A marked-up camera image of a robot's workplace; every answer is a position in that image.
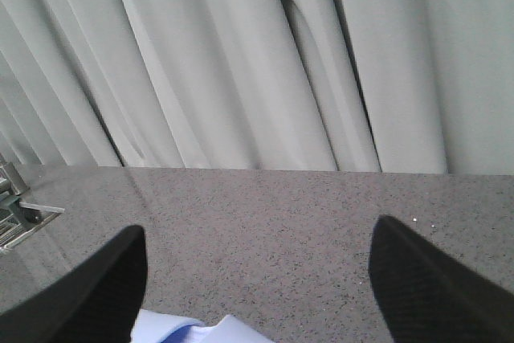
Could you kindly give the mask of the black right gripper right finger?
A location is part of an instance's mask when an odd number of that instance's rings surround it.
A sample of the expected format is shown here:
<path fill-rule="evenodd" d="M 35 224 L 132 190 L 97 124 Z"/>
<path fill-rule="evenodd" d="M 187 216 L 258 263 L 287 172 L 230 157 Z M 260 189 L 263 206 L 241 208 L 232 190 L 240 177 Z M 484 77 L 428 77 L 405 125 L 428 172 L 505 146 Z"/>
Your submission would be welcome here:
<path fill-rule="evenodd" d="M 396 342 L 513 340 L 513 294 L 393 216 L 373 228 L 368 272 Z"/>

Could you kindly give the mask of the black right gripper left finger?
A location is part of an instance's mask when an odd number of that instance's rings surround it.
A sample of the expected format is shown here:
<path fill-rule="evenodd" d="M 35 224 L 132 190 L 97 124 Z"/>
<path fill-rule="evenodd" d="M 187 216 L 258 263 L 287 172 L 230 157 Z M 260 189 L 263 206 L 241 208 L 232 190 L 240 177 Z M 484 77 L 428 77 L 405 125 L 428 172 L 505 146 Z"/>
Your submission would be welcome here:
<path fill-rule="evenodd" d="M 120 231 L 94 255 L 1 315 L 3 342 L 129 342 L 147 283 L 145 232 Z"/>

